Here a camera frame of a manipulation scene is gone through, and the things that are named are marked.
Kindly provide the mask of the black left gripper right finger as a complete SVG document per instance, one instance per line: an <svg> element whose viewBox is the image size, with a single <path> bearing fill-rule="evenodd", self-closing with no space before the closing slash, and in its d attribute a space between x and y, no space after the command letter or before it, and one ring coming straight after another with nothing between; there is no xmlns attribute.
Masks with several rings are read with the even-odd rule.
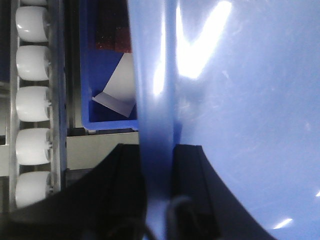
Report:
<svg viewBox="0 0 320 240"><path fill-rule="evenodd" d="M173 150L168 240L272 240L231 193L200 145Z"/></svg>

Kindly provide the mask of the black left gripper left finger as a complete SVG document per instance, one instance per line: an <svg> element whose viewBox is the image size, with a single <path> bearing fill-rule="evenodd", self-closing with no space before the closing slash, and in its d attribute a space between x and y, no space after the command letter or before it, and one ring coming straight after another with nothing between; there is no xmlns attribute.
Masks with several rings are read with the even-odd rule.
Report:
<svg viewBox="0 0 320 240"><path fill-rule="evenodd" d="M77 182L0 216L3 240L140 240L146 187L137 144L118 144Z"/></svg>

